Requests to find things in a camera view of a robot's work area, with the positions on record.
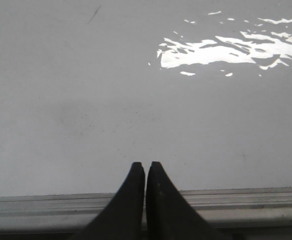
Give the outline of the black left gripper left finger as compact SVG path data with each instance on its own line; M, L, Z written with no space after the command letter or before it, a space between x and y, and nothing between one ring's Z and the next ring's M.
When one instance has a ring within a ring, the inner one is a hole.
M73 240L140 240L145 172L134 162L107 206Z

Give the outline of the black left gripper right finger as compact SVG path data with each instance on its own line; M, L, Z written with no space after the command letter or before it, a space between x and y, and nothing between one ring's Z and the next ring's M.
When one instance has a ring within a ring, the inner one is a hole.
M149 169L146 219L150 240L224 240L183 198L160 162Z

